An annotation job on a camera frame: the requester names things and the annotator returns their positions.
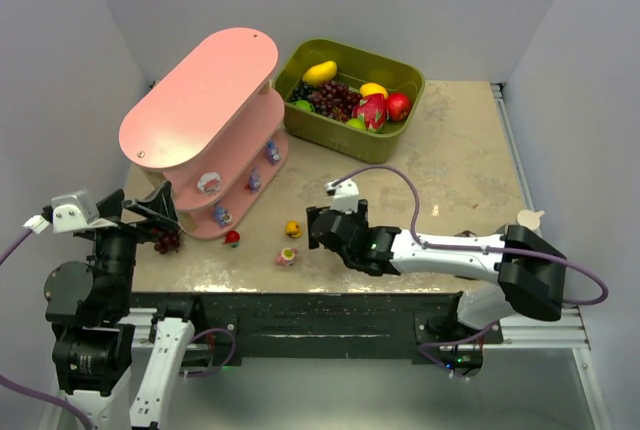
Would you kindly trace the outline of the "pink round toy white face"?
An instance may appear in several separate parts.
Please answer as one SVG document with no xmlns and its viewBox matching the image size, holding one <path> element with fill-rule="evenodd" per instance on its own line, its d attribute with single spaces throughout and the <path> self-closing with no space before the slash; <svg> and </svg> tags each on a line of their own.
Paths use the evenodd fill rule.
<svg viewBox="0 0 640 430">
<path fill-rule="evenodd" d="M 215 195 L 220 191 L 222 178 L 217 172 L 207 172 L 200 176 L 197 189 L 205 195 Z"/>
</svg>

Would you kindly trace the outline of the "purple bunny toy with strawberry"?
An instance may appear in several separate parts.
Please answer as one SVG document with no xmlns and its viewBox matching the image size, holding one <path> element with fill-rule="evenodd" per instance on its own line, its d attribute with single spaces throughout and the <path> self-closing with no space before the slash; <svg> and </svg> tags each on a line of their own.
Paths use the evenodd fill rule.
<svg viewBox="0 0 640 430">
<path fill-rule="evenodd" d="M 233 222 L 231 212 L 222 205 L 216 204 L 212 213 L 213 220 L 221 228 L 229 226 Z"/>
</svg>

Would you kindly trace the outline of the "purple bunny toy blue bow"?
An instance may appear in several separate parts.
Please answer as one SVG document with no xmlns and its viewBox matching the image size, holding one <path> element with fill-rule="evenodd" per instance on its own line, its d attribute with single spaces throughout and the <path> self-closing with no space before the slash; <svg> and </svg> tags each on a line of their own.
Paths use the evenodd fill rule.
<svg viewBox="0 0 640 430">
<path fill-rule="evenodd" d="M 281 154 L 274 140 L 269 140 L 265 146 L 265 156 L 268 162 L 275 166 L 281 161 Z"/>
</svg>

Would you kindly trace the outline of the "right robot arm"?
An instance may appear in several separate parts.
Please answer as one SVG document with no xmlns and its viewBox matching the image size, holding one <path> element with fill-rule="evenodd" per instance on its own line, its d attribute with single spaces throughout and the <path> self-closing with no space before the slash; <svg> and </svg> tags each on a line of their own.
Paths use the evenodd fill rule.
<svg viewBox="0 0 640 430">
<path fill-rule="evenodd" d="M 512 315 L 561 318 L 565 257 L 524 226 L 481 237 L 417 234 L 370 225 L 364 199 L 355 211 L 309 207 L 306 215 L 310 248 L 334 252 L 349 269 L 374 277 L 437 273 L 481 282 L 457 300 L 454 319 L 463 327 L 481 330 Z"/>
</svg>

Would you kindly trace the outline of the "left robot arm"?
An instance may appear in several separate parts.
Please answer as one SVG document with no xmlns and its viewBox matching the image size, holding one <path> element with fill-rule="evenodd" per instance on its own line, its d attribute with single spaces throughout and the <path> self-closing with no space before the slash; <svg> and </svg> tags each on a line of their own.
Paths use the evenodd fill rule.
<svg viewBox="0 0 640 430">
<path fill-rule="evenodd" d="M 52 199 L 45 219 L 56 234 L 93 244 L 84 261 L 60 264 L 47 277 L 46 320 L 55 335 L 52 359 L 65 401 L 88 429 L 164 429 L 179 369 L 197 326 L 197 297 L 166 300 L 150 322 L 152 354 L 136 396 L 129 395 L 135 327 L 132 303 L 140 244 L 178 227 L 172 187 L 165 181 L 142 200 L 116 190 L 94 202 L 86 190 Z"/>
</svg>

